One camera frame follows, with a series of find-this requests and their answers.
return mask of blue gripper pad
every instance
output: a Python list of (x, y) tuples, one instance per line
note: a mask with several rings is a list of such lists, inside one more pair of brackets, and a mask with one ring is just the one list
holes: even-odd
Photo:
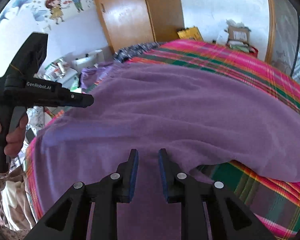
[(166, 172), (164, 170), (162, 155), (161, 155), (160, 151), (159, 151), (159, 169), (160, 169), (160, 177), (161, 177), (161, 182), (162, 182), (162, 187), (163, 187), (163, 195), (164, 195), (166, 201), (168, 201), (167, 178), (166, 178)]
[(136, 154), (133, 159), (133, 166), (130, 176), (130, 190), (129, 190), (129, 200), (131, 201), (134, 196), (134, 189), (136, 187), (137, 173), (138, 173), (138, 164), (139, 164), (139, 152), (136, 151)]

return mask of wooden wardrobe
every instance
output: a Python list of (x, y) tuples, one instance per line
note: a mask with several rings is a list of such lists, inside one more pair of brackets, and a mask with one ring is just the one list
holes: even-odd
[(109, 46), (173, 41), (184, 27), (181, 0), (95, 0)]

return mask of wooden door frame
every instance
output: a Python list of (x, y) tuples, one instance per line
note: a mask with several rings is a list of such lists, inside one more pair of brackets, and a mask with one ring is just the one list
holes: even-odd
[(156, 38), (156, 35), (155, 35), (155, 32), (154, 32), (154, 24), (153, 24), (152, 16), (151, 16), (151, 13), (150, 13), (149, 2), (148, 2), (148, 0), (145, 0), (145, 1), (146, 1), (148, 15), (149, 15), (149, 19), (150, 19), (150, 25), (151, 25), (151, 29), (152, 29), (153, 40), (154, 40), (154, 42), (157, 42), (157, 38)]
[(276, 19), (275, 19), (275, 8), (274, 8), (274, 0), (268, 0), (269, 3), (269, 38), (268, 38), (268, 46), (266, 52), (265, 62), (271, 64), (272, 54), (274, 50), (274, 42), (275, 42), (275, 32), (276, 32)]
[(105, 20), (103, 19), (103, 15), (102, 15), (102, 9), (101, 9), (101, 4), (99, 2), (99, 0), (94, 0), (95, 4), (96, 4), (96, 10), (97, 10), (97, 14), (98, 14), (98, 18), (99, 18), (99, 21), (100, 21), (100, 24), (101, 24), (101, 27), (103, 29), (103, 33), (105, 34), (105, 37), (106, 37), (106, 40), (108, 42), (108, 46), (110, 48), (110, 51), (112, 54), (115, 53), (114, 49), (113, 49), (113, 45), (112, 45), (112, 42), (111, 42), (111, 39), (110, 39), (110, 35), (108, 33), (108, 29), (107, 29), (107, 26), (106, 26), (106, 22)]

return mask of purple blanket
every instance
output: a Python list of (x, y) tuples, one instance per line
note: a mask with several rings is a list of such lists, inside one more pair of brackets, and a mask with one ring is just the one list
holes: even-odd
[(300, 116), (268, 94), (227, 77), (175, 65), (116, 64), (93, 91), (42, 130), (35, 147), (44, 212), (74, 183), (114, 172), (139, 150), (135, 196), (118, 205), (120, 240), (180, 239), (180, 206), (166, 204), (158, 150), (184, 172), (238, 160), (259, 175), (300, 181)]

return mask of silver screw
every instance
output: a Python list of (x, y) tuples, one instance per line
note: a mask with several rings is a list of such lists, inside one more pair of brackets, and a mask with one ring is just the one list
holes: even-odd
[(120, 178), (120, 174), (119, 174), (119, 173), (112, 173), (112, 174), (110, 175), (110, 178), (111, 178), (111, 179), (119, 179), (119, 178)]
[(73, 187), (75, 188), (75, 189), (79, 189), (79, 188), (82, 188), (83, 187), (83, 183), (82, 182), (76, 182), (76, 183), (74, 183), (73, 184)]
[(214, 186), (215, 186), (216, 188), (223, 188), (223, 187), (224, 187), (224, 184), (223, 184), (221, 181), (216, 181), (216, 182), (214, 183)]
[(187, 177), (187, 174), (180, 172), (177, 174), (178, 179), (185, 179)]

